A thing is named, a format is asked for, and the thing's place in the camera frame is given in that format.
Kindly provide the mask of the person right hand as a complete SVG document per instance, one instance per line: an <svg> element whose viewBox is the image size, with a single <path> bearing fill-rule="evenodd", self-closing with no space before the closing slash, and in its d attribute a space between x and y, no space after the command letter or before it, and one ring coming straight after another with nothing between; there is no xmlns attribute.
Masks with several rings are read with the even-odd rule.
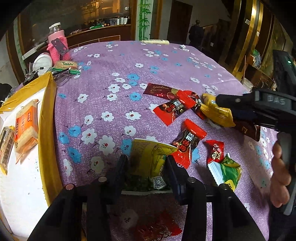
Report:
<svg viewBox="0 0 296 241"><path fill-rule="evenodd" d="M292 177L281 159L282 148L278 141L273 146L273 159L271 166L273 175L270 183L270 200L276 208L285 205L290 200L287 186L290 185Z"/></svg>

